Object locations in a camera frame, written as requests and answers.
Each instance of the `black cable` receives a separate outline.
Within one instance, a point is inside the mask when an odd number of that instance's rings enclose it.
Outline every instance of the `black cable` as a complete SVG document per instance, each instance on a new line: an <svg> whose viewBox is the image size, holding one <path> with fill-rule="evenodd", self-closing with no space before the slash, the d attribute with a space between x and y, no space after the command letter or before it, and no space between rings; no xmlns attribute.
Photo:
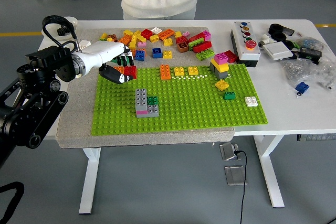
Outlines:
<svg viewBox="0 0 336 224"><path fill-rule="evenodd" d="M244 205L244 198L245 198L245 183L246 183L246 166L247 166L247 155L244 151L235 151L234 152L236 155L238 153L244 153L245 154L245 176L244 176L244 187L243 187L243 198L241 199L241 203L242 203L242 208L240 209L240 224L242 224L242 220L243 220L243 205Z"/></svg>

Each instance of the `lego brick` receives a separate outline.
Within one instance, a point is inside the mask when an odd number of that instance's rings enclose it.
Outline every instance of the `lego brick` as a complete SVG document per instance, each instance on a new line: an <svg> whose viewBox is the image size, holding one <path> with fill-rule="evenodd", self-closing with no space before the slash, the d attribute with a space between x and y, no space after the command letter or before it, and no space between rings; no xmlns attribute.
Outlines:
<svg viewBox="0 0 336 224"><path fill-rule="evenodd" d="M159 28L157 28L157 27L155 27L155 28L152 29L152 32L153 32L154 34L159 34L160 32L162 32L162 30L159 29Z"/></svg>
<svg viewBox="0 0 336 224"><path fill-rule="evenodd" d="M220 54L215 55L214 60L218 65L221 65L227 63L228 58L223 52L221 52Z"/></svg>
<svg viewBox="0 0 336 224"><path fill-rule="evenodd" d="M118 67L113 67L117 69L120 73L124 73L124 67L123 66L118 66Z"/></svg>
<svg viewBox="0 0 336 224"><path fill-rule="evenodd" d="M135 90L135 110L147 111L147 90L136 89Z"/></svg>
<svg viewBox="0 0 336 224"><path fill-rule="evenodd" d="M160 40L164 40L167 39L168 37L174 35L175 31L173 31L172 29L167 29L165 31L162 31L158 34L158 37L160 38Z"/></svg>
<svg viewBox="0 0 336 224"><path fill-rule="evenodd" d="M203 78L180 77L183 80L177 80L175 77L175 80L162 81L158 77L158 68L139 68L138 80L123 85L98 76L91 134L127 138L134 133L169 134L178 130L267 124L262 104L244 65L229 65L231 77L225 81L230 87L225 91L215 87L215 76L208 66L198 66L198 71ZM139 87L147 88L148 93L159 97L159 117L137 119L134 91ZM235 91L234 100L222 98L228 91ZM256 97L257 107L246 107L244 98L251 96Z"/></svg>
<svg viewBox="0 0 336 224"><path fill-rule="evenodd" d="M126 66L124 67L124 75L132 76L133 79L136 79L138 76L138 70L136 66Z"/></svg>
<svg viewBox="0 0 336 224"><path fill-rule="evenodd" d="M131 50L136 48L136 43L134 41L131 41L128 46Z"/></svg>
<svg viewBox="0 0 336 224"><path fill-rule="evenodd" d="M152 35L153 35L153 32L148 29L145 29L144 31L141 32L141 36L148 40Z"/></svg>
<svg viewBox="0 0 336 224"><path fill-rule="evenodd" d="M223 99L224 100L233 100L236 98L236 93L231 91L231 92L224 92Z"/></svg>
<svg viewBox="0 0 336 224"><path fill-rule="evenodd" d="M173 40L172 39L164 39L163 40L163 45L165 46L165 47L168 47L168 46L172 46L173 45Z"/></svg>
<svg viewBox="0 0 336 224"><path fill-rule="evenodd" d="M211 41L205 41L193 47L194 52L202 52L212 46Z"/></svg>
<svg viewBox="0 0 336 224"><path fill-rule="evenodd" d="M135 60L145 61L145 52L142 50L135 51Z"/></svg>
<svg viewBox="0 0 336 224"><path fill-rule="evenodd" d="M163 59L172 59L173 58L173 53L169 50L169 51L163 51Z"/></svg>
<svg viewBox="0 0 336 224"><path fill-rule="evenodd" d="M162 58L162 51L160 47L153 48L152 52L153 52L153 58Z"/></svg>
<svg viewBox="0 0 336 224"><path fill-rule="evenodd" d="M205 35L205 40L211 40L211 33L209 33L208 31L203 31L204 35Z"/></svg>
<svg viewBox="0 0 336 224"><path fill-rule="evenodd" d="M123 32L123 34L124 34L124 36L125 36L125 35L132 36L132 35L133 35L133 32L130 31L130 30L125 30L125 31Z"/></svg>
<svg viewBox="0 0 336 224"><path fill-rule="evenodd" d="M190 76L198 75L198 68L197 67L188 67L188 74Z"/></svg>
<svg viewBox="0 0 336 224"><path fill-rule="evenodd" d="M182 34L184 37L188 37L190 36L190 33L188 31L186 31L185 33Z"/></svg>
<svg viewBox="0 0 336 224"><path fill-rule="evenodd" d="M217 68L215 68L214 67L214 69L215 69L215 71L214 71L214 75L215 75L215 77L217 77L217 79L225 79L225 78L227 78L227 76L228 76L228 72L222 72L222 73L220 73L218 70L217 70Z"/></svg>
<svg viewBox="0 0 336 224"><path fill-rule="evenodd" d="M159 104L158 97L147 97L147 105L157 105Z"/></svg>
<svg viewBox="0 0 336 224"><path fill-rule="evenodd" d="M176 67L174 68L175 76L184 76L184 68L183 67Z"/></svg>
<svg viewBox="0 0 336 224"><path fill-rule="evenodd" d="M103 33L101 36L100 36L100 39L102 40L107 40L108 36L106 33Z"/></svg>
<svg viewBox="0 0 336 224"><path fill-rule="evenodd" d="M182 34L181 34L180 31L176 31L176 32L175 32L175 39L177 39L177 38L179 38L179 37L181 37L181 36L182 36Z"/></svg>
<svg viewBox="0 0 336 224"><path fill-rule="evenodd" d="M219 90L223 91L229 87L229 83L227 83L224 80L220 80L215 84L215 87L218 88Z"/></svg>
<svg viewBox="0 0 336 224"><path fill-rule="evenodd" d="M128 45L131 42L132 36L130 35L124 35L121 39L118 40L118 42L123 43L124 45Z"/></svg>
<svg viewBox="0 0 336 224"><path fill-rule="evenodd" d="M136 39L141 42L146 42L146 38L142 37L141 35L137 35Z"/></svg>
<svg viewBox="0 0 336 224"><path fill-rule="evenodd" d="M248 107L256 107L258 106L257 99L255 97L245 97L245 103Z"/></svg>
<svg viewBox="0 0 336 224"><path fill-rule="evenodd" d="M169 65L160 65L160 79L161 80L171 80L170 67Z"/></svg>
<svg viewBox="0 0 336 224"><path fill-rule="evenodd" d="M114 42L118 42L117 36L115 34L108 35L107 38L112 39L112 41L114 41Z"/></svg>
<svg viewBox="0 0 336 224"><path fill-rule="evenodd" d="M145 48L146 47L146 42L138 42L138 47L140 48Z"/></svg>
<svg viewBox="0 0 336 224"><path fill-rule="evenodd" d="M151 37L149 38L149 40L150 40L151 43L154 43L154 42L159 41L160 38L158 37L158 35L155 34L155 35L151 36Z"/></svg>
<svg viewBox="0 0 336 224"><path fill-rule="evenodd" d="M205 59L207 59L207 58L209 58L209 57L212 57L212 56L214 56L214 55L215 55L215 52L213 52L213 51L209 48L209 49L204 50L203 52L198 52L198 53L196 54L196 57L197 57L197 59L199 59L200 61L202 61L202 60L205 60Z"/></svg>
<svg viewBox="0 0 336 224"><path fill-rule="evenodd" d="M228 63L233 63L238 59L238 56L236 56L231 50L227 50L226 52L224 52L224 54L227 57Z"/></svg>
<svg viewBox="0 0 336 224"><path fill-rule="evenodd" d="M189 38L188 42L193 42L193 41L198 40L200 38L203 38L203 41L205 41L205 35L204 35L204 33L199 33L199 34L197 34L197 35Z"/></svg>
<svg viewBox="0 0 336 224"><path fill-rule="evenodd" d="M189 51L192 51L194 46L201 44L203 41L204 41L204 38L199 38L199 39L189 42L188 43Z"/></svg>
<svg viewBox="0 0 336 224"><path fill-rule="evenodd" d="M184 37L184 36L177 37L176 44L182 43L182 42L186 42L188 44L188 39L186 37Z"/></svg>
<svg viewBox="0 0 336 224"><path fill-rule="evenodd" d="M188 52L189 47L186 42L177 43L177 49L179 52Z"/></svg>
<svg viewBox="0 0 336 224"><path fill-rule="evenodd" d="M305 84L304 82L300 82L295 90L297 90L299 93L303 94L305 93L305 91L309 88L309 86L307 84Z"/></svg>
<svg viewBox="0 0 336 224"><path fill-rule="evenodd" d="M228 63L219 65L214 59L211 59L210 62L215 66L215 68L217 68L217 70L218 70L220 73L222 73L222 72L226 72L226 71L229 70L229 64L228 64Z"/></svg>

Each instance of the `green lego brick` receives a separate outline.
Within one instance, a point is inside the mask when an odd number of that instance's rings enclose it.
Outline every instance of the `green lego brick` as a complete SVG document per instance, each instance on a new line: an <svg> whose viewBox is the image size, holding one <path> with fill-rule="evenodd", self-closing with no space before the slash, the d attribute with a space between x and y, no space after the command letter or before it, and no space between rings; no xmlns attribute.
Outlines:
<svg viewBox="0 0 336 224"><path fill-rule="evenodd" d="M236 98L235 92L225 92L223 95L224 100L232 100Z"/></svg>
<svg viewBox="0 0 336 224"><path fill-rule="evenodd" d="M235 100L223 99L223 91L215 87L218 79L209 66L198 67L197 77L164 81L159 68L139 68L138 78L124 84L99 76L91 133L116 135L267 124L245 65L230 65L228 73L226 91L235 92ZM134 92L138 88L160 98L158 117L136 117ZM247 107L245 97L256 97L259 106Z"/></svg>
<svg viewBox="0 0 336 224"><path fill-rule="evenodd" d="M189 51L192 51L193 48L194 48L194 46L196 46L196 45L202 43L203 41L204 41L204 38L199 38L199 39L197 39L197 40L194 40L194 41L192 41L192 42L189 42L189 43L188 43Z"/></svg>
<svg viewBox="0 0 336 224"><path fill-rule="evenodd" d="M213 50L212 49L206 49L206 50L204 50L204 51L202 51L202 52L198 52L197 54L196 54L196 57L199 59L199 60L205 60L205 59L207 59L207 58L209 58L209 57L212 57L212 56L215 56L215 52L213 52Z"/></svg>

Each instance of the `white lego brick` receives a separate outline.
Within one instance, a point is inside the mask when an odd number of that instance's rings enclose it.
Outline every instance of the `white lego brick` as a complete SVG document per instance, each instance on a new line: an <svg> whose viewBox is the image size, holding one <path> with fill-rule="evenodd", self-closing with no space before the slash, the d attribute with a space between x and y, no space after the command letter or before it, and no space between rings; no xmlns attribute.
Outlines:
<svg viewBox="0 0 336 224"><path fill-rule="evenodd" d="M257 99L255 97L245 97L246 106L256 107L258 106Z"/></svg>

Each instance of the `blue lego brick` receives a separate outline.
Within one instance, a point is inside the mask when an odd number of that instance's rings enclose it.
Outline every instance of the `blue lego brick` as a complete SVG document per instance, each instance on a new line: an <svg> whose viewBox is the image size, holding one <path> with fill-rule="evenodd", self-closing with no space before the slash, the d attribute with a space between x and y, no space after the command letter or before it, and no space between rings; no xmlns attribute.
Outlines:
<svg viewBox="0 0 336 224"><path fill-rule="evenodd" d="M160 47L153 48L152 52L153 52L153 58L162 58L162 51Z"/></svg>
<svg viewBox="0 0 336 224"><path fill-rule="evenodd" d="M300 82L297 86L296 86L296 90L303 94L307 89L309 88L309 86L307 84L305 84L304 82Z"/></svg>

